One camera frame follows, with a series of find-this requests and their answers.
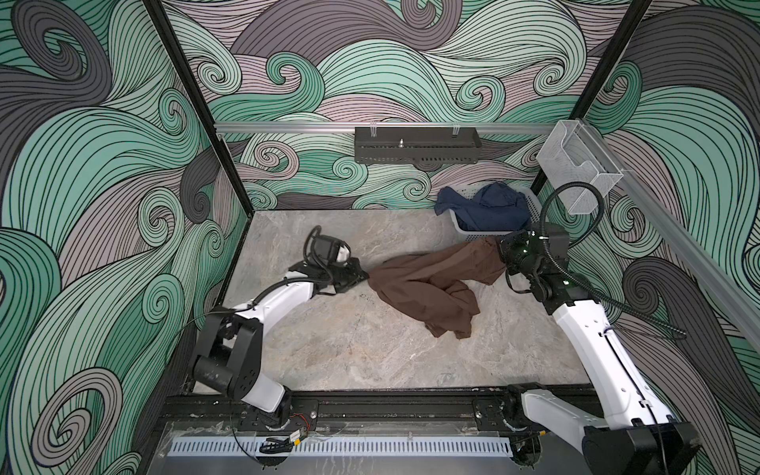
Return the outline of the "brown trousers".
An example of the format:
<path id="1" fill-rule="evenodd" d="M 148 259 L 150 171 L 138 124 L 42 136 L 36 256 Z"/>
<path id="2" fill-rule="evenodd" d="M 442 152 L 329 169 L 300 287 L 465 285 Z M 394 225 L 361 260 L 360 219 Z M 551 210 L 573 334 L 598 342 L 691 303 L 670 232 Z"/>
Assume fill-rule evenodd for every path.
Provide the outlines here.
<path id="1" fill-rule="evenodd" d="M 426 255 L 402 255 L 369 271 L 368 285 L 397 311 L 423 323 L 436 338 L 446 333 L 469 338 L 480 313 L 466 284 L 492 285 L 506 264 L 494 237 L 467 241 Z"/>

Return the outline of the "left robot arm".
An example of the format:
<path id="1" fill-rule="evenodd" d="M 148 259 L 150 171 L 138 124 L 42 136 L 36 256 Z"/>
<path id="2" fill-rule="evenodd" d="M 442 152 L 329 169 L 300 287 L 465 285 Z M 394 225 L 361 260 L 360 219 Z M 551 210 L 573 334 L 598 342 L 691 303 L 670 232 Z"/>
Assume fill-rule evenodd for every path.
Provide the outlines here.
<path id="1" fill-rule="evenodd" d="M 321 267 L 301 261 L 253 300 L 205 316 L 190 364 L 193 379 L 263 413 L 285 411 L 288 390 L 261 371 L 266 335 L 298 306 L 331 287 L 342 294 L 368 279 L 357 258 Z"/>

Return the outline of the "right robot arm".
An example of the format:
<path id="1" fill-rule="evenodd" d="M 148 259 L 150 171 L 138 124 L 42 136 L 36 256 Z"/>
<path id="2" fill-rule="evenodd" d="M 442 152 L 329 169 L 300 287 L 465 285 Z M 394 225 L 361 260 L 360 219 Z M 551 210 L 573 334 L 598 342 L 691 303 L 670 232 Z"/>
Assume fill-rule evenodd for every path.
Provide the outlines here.
<path id="1" fill-rule="evenodd" d="M 526 292 L 570 340 L 600 401 L 595 417 L 548 389 L 522 392 L 524 419 L 579 451 L 594 474 L 682 474 L 701 447 L 694 426 L 679 422 L 645 381 L 609 321 L 613 300 L 570 271 L 570 239 L 552 225 L 498 240 L 506 275 L 528 281 Z"/>

